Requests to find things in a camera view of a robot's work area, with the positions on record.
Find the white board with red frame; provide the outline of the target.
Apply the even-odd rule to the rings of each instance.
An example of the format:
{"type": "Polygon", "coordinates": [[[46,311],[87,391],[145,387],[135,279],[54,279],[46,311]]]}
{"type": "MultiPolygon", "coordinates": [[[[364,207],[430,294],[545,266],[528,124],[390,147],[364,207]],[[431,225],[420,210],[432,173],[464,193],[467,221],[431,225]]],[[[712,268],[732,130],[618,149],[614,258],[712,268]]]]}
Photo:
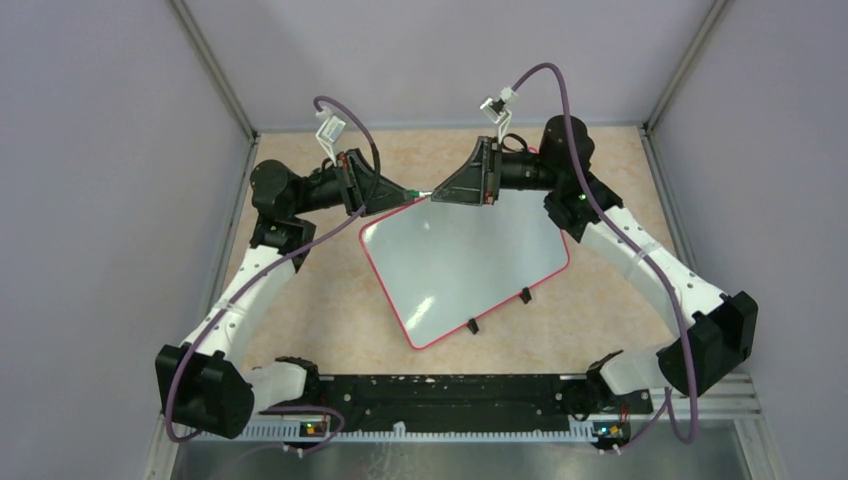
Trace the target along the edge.
{"type": "Polygon", "coordinates": [[[542,191],[492,205],[419,199],[363,226],[359,242],[407,343],[425,349],[565,270],[542,191]]]}

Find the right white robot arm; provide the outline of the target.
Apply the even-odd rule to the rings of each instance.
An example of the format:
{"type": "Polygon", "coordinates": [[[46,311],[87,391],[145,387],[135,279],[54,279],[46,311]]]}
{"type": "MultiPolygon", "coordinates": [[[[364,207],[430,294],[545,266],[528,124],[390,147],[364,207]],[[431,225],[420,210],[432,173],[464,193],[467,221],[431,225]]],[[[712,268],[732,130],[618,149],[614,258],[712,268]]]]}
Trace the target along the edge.
{"type": "Polygon", "coordinates": [[[606,259],[663,318],[675,340],[613,352],[590,366],[586,397],[594,409],[612,412],[628,393],[649,388],[700,396],[750,357],[759,306],[745,291],[730,295],[700,278],[657,242],[591,173],[594,150],[585,123],[563,115],[548,120],[535,152],[480,136],[431,198],[482,206],[504,189],[545,192],[549,219],[606,259]]]}

